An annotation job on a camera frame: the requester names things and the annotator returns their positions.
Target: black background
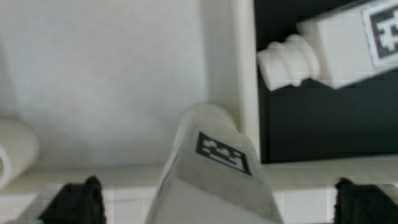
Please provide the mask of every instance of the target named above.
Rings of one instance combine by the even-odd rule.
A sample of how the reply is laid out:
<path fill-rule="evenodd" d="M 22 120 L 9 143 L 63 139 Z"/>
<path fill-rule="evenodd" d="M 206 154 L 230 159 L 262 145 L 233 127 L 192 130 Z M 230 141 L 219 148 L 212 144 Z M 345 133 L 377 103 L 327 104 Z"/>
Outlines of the black background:
<path fill-rule="evenodd" d="M 297 33 L 295 24 L 352 0 L 254 0 L 258 50 Z M 270 93 L 260 78 L 265 163 L 398 152 L 398 74 L 338 91 L 308 80 Z"/>

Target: white wall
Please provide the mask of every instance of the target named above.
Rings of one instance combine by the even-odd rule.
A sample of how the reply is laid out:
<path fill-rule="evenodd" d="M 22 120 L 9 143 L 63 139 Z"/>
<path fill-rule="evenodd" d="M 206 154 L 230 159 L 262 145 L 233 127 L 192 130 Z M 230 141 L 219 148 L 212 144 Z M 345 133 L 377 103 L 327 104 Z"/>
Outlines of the white wall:
<path fill-rule="evenodd" d="M 166 160 L 208 100 L 201 22 L 198 0 L 0 0 L 0 115 L 38 130 L 36 169 Z"/>

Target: black surface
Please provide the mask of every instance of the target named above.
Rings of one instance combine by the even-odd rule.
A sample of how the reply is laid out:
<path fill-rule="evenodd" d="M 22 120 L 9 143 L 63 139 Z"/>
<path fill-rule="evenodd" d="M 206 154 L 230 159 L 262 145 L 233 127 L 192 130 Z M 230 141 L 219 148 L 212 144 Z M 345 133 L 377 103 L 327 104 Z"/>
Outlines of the black surface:
<path fill-rule="evenodd" d="M 107 224 L 102 183 L 66 184 L 39 216 L 45 224 Z"/>
<path fill-rule="evenodd" d="M 334 224 L 397 224 L 398 205 L 377 185 L 356 185 L 343 178 L 338 185 Z"/>
<path fill-rule="evenodd" d="M 258 50 L 285 41 L 295 24 L 352 0 L 256 3 Z M 260 75 L 265 163 L 398 153 L 398 74 L 391 71 L 340 90 L 308 80 L 270 93 Z"/>

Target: label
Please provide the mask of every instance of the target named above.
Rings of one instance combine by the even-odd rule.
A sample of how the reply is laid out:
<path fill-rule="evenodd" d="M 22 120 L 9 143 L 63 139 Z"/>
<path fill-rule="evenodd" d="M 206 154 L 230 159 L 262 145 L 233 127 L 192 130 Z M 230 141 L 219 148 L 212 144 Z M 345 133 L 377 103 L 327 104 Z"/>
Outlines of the label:
<path fill-rule="evenodd" d="M 199 132 L 196 152 L 208 159 L 253 176 L 246 153 L 212 139 L 203 132 Z"/>
<path fill-rule="evenodd" d="M 365 12 L 365 27 L 373 65 L 397 66 L 398 62 L 398 2 L 381 1 Z"/>

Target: white cylinder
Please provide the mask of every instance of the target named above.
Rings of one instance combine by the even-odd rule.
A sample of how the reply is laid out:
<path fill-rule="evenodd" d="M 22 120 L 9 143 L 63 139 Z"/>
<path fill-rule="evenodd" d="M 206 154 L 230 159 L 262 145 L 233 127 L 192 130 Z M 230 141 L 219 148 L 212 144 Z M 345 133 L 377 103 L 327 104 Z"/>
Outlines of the white cylinder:
<path fill-rule="evenodd" d="M 39 155 L 39 139 L 31 127 L 0 120 L 0 189 L 23 174 Z"/>

